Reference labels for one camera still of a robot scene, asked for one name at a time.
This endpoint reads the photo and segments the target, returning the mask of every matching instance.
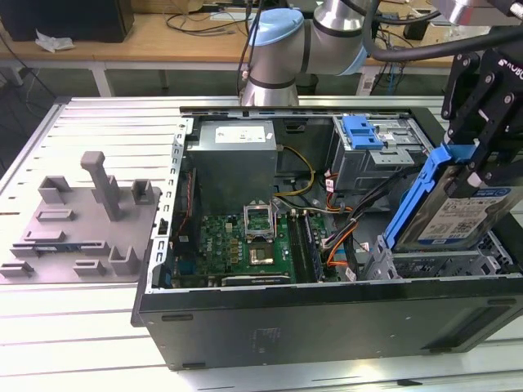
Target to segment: wooden desk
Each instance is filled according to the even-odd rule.
[[[413,0],[416,7],[429,7],[425,0]],[[383,3],[382,11],[396,11],[401,17],[412,11],[410,5]],[[222,25],[223,21],[187,20],[184,29],[204,29]],[[122,43],[75,42],[75,48],[68,51],[50,53],[34,42],[13,42],[5,30],[0,30],[11,49],[29,66],[34,68],[72,68],[90,69],[101,96],[112,96],[112,88],[105,71],[107,69],[161,69],[160,80],[163,87],[168,85],[168,69],[197,70],[235,70],[245,44],[243,23],[228,26],[229,34],[217,37],[200,37],[177,32],[165,25],[164,17],[158,14],[137,14],[132,31]],[[390,26],[390,31],[401,34],[402,27]],[[429,27],[426,37],[413,45],[425,45],[443,39],[446,28]],[[404,72],[416,74],[447,74],[452,63],[451,58],[418,61],[405,67]],[[11,53],[0,44],[0,67],[4,74],[11,75],[11,80],[21,84],[17,72],[12,69],[20,64]],[[382,63],[369,59],[362,69],[362,78],[358,93],[369,94],[369,85],[378,74]]]

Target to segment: white table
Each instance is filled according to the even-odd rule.
[[[436,116],[441,105],[441,98],[399,100],[428,107]],[[387,106],[388,99],[303,97],[301,102],[369,107]],[[90,185],[79,166],[85,149],[103,150],[106,171],[119,183],[142,177],[161,184],[159,167],[168,165],[174,132],[168,124],[180,105],[236,105],[236,99],[98,98],[53,106],[0,181],[0,260],[36,207],[44,174]],[[154,134],[145,131],[147,124]],[[135,292],[134,283],[0,286],[0,390],[466,392],[523,387],[523,318],[466,354],[174,373],[147,330],[129,323]],[[397,386],[404,379],[422,385]]]

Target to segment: white paper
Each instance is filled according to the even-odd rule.
[[[265,143],[263,127],[218,127],[216,143]]]
[[[48,37],[47,35],[40,33],[38,30],[36,30],[36,35],[38,38],[36,38],[34,42],[51,53],[74,48],[73,40],[71,38]]]

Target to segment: black box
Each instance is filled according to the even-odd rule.
[[[14,41],[33,41],[38,29],[73,41],[122,42],[134,22],[131,0],[2,0],[0,16]]]

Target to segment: blue plastic latch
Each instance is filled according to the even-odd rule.
[[[418,204],[423,200],[424,196],[429,194],[436,186],[436,182],[438,181],[436,172],[438,168],[447,163],[466,162],[470,159],[475,149],[476,147],[474,145],[441,145],[431,151],[418,178],[413,183],[409,192],[402,197],[400,208],[385,229],[384,238],[390,249],[396,245],[398,234],[401,229],[409,223],[409,219]]]
[[[343,129],[353,149],[382,149],[383,142],[376,137],[374,127],[365,116],[343,116]]]

